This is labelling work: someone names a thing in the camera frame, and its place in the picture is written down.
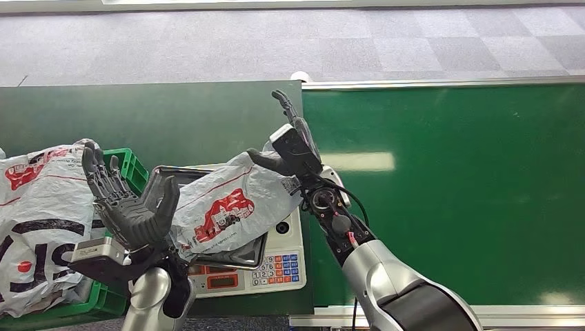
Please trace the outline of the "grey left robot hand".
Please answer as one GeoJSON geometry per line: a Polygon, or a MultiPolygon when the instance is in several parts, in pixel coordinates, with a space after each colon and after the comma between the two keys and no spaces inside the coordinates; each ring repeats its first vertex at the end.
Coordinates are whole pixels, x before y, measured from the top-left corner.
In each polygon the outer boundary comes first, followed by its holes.
{"type": "Polygon", "coordinates": [[[124,248],[134,251],[147,245],[169,245],[167,238],[180,196],[174,176],[165,179],[163,198],[153,212],[122,179],[116,157],[110,159],[110,167],[107,168],[103,150],[88,141],[81,161],[97,212],[124,248]]]}

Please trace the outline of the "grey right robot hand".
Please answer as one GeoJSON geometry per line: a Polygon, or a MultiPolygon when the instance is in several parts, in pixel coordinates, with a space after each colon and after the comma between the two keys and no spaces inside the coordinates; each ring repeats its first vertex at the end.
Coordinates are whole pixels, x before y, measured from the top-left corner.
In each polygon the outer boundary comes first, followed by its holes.
{"type": "Polygon", "coordinates": [[[252,161],[284,176],[295,175],[303,181],[323,170],[319,150],[306,120],[296,111],[292,101],[281,90],[271,92],[283,108],[288,123],[270,135],[271,151],[247,150],[252,161]]]}

